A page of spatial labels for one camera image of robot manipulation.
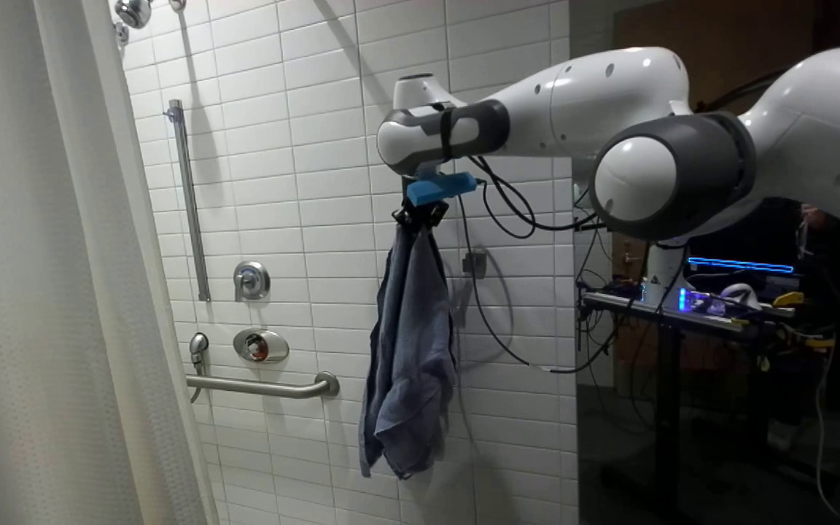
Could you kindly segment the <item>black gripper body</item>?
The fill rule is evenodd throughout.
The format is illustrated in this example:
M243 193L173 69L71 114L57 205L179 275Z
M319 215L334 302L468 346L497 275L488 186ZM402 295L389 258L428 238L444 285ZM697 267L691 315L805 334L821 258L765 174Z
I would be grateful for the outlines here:
M396 209L396 221L402 228L412 228L412 231L439 228L444 221L447 209L450 209L447 200L434 200L434 205L412 205L412 200L407 200Z

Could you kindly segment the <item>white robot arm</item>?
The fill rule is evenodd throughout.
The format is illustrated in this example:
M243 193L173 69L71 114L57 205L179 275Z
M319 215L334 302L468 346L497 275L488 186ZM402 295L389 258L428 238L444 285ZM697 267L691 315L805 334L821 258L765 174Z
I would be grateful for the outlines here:
M697 111L669 47L577 56L475 102L417 73L393 83L377 155L407 178L472 155L583 156L598 218L666 245L768 197L840 218L840 47L790 63L740 114Z

